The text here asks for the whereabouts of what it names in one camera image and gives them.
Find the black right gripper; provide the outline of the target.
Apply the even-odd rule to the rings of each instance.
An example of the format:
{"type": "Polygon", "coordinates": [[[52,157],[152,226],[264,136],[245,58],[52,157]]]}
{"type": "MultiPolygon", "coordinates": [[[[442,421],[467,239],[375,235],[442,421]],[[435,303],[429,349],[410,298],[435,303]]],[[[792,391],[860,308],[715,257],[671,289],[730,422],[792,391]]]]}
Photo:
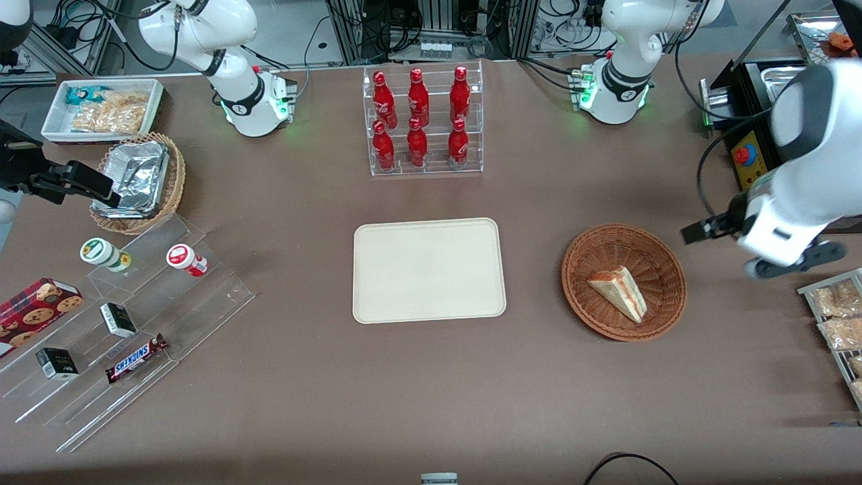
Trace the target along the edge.
{"type": "MultiPolygon", "coordinates": [[[[62,165],[46,159],[41,142],[31,138],[6,121],[1,121],[1,188],[10,193],[41,197],[55,205],[65,199],[59,190],[62,165]]],[[[71,195],[89,197],[111,208],[121,202],[113,190],[113,181],[82,162],[68,162],[64,167],[65,190],[71,195]]]]}

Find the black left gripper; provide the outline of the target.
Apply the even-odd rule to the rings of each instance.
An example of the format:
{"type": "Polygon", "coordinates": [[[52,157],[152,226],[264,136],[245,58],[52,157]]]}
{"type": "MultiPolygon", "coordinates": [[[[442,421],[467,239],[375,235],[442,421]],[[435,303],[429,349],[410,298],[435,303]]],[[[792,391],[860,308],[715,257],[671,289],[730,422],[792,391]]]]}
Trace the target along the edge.
{"type": "Polygon", "coordinates": [[[680,236],[685,245],[730,236],[739,237],[743,226],[743,212],[723,212],[702,221],[701,228],[684,228],[680,236]]]}

